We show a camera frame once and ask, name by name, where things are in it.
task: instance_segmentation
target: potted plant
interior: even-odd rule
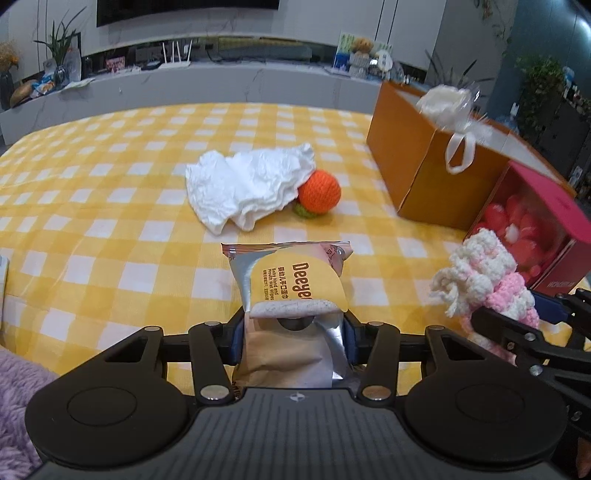
[[[72,43],[72,38],[74,38],[74,36],[77,34],[76,30],[68,32],[68,28],[76,19],[76,17],[78,17],[78,15],[80,15],[85,9],[86,7],[84,7],[76,15],[74,15],[67,23],[67,25],[64,24],[64,19],[68,14],[68,12],[66,12],[64,17],[61,19],[59,25],[57,26],[57,29],[56,22],[54,21],[51,26],[51,36],[48,38],[48,41],[33,40],[33,42],[35,43],[41,43],[45,45],[47,48],[49,48],[49,51],[53,55],[53,59],[56,61],[57,65],[56,71],[53,74],[53,83],[55,84],[56,89],[58,90],[65,87],[69,82],[68,72],[64,67],[63,63],[66,53],[68,52],[68,49],[70,48],[70,45]]]
[[[436,51],[433,51],[433,56],[431,56],[431,54],[427,50],[425,50],[425,53],[429,58],[429,65],[433,68],[433,73],[435,76],[434,81],[436,86],[449,85],[456,88],[468,88],[472,83],[480,84],[484,82],[492,82],[493,80],[495,80],[493,77],[488,77],[472,81],[466,76],[468,75],[470,70],[472,70],[472,67],[476,65],[476,62],[478,60],[474,60],[470,65],[468,65],[468,68],[464,70],[461,75],[458,75],[457,73],[454,73],[453,67],[447,73],[447,70],[443,66],[443,62],[441,62],[441,58],[439,57]]]
[[[517,124],[523,138],[536,142],[543,126],[540,112],[549,105],[550,99],[559,98],[564,91],[562,65],[552,57],[518,58],[517,66],[524,74],[519,99]]]

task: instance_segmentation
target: orange crochet ball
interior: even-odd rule
[[[339,203],[340,185],[327,171],[316,170],[308,181],[298,188],[298,194],[302,207],[321,215]]]

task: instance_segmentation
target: television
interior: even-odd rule
[[[277,10],[279,0],[97,0],[96,26],[173,10],[217,7]]]

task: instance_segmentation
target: crumpled white tissue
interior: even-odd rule
[[[201,222],[219,235],[231,219],[242,230],[282,210],[316,169],[310,144],[264,148],[224,157],[215,150],[201,155],[185,171],[189,203]]]

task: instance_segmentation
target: white object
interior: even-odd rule
[[[45,75],[49,75],[50,73],[55,72],[56,68],[57,68],[57,63],[53,57],[50,59],[47,59],[46,61],[43,62],[43,71],[44,71]]]
[[[389,72],[392,70],[394,61],[392,60],[392,56],[389,54],[388,50],[379,50],[375,54],[378,58],[378,68],[380,71]]]
[[[356,67],[351,65],[349,67],[349,76],[353,78],[358,78],[365,80],[368,77],[368,69],[364,69],[363,67]]]
[[[137,65],[132,65],[131,67],[125,67],[123,69],[119,69],[116,72],[113,72],[112,75],[127,75],[128,73],[141,73],[142,68]]]
[[[353,67],[359,67],[361,69],[368,69],[371,63],[371,58],[367,53],[361,53],[360,51],[349,54],[349,64]]]
[[[316,169],[310,144],[239,152],[224,157],[209,151],[187,165],[189,203],[215,235],[228,220],[251,231],[255,222],[282,210]]]
[[[513,245],[517,240],[519,240],[519,227],[512,223],[505,228],[505,241]]]
[[[494,232],[481,228],[449,257],[451,267],[433,277],[431,290],[449,305],[448,317],[467,315],[493,293],[501,279],[517,270],[515,259]]]
[[[569,185],[571,185],[571,187],[574,187],[579,182],[582,174],[583,169],[577,165],[569,178]]]
[[[76,47],[70,47],[64,56],[63,66],[68,72],[68,78],[72,82],[79,82],[82,78],[82,57],[80,50]]]
[[[439,85],[429,90],[417,102],[421,114],[432,120],[439,128],[451,130],[452,135],[445,152],[446,169],[452,175],[466,170],[474,161],[476,154],[476,134],[485,132],[478,122],[470,119],[472,111],[472,93],[467,89],[457,89],[448,85]],[[450,165],[454,154],[465,141],[462,164]]]
[[[158,70],[160,69],[183,69],[188,67],[189,65],[191,65],[190,61],[175,61],[174,63],[161,63],[160,67],[158,67]]]
[[[66,90],[70,90],[72,88],[83,88],[86,85],[88,85],[90,82],[92,82],[93,80],[94,80],[94,77],[84,79],[79,82],[70,82],[70,83],[68,83],[68,85],[66,85],[64,88],[62,88],[62,90],[60,90],[60,92],[65,92]]]

